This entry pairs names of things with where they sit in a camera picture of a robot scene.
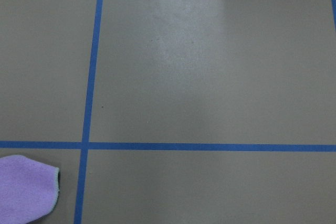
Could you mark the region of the purple microfiber cloth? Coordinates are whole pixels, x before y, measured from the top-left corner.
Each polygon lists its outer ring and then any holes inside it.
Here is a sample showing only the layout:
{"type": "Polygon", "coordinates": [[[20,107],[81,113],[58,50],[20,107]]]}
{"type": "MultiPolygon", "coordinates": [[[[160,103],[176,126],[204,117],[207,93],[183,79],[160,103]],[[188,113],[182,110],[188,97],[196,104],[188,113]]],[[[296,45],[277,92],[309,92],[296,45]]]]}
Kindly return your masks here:
{"type": "Polygon", "coordinates": [[[50,214],[59,195],[59,168],[22,155],[1,158],[1,223],[30,223],[50,214]]]}

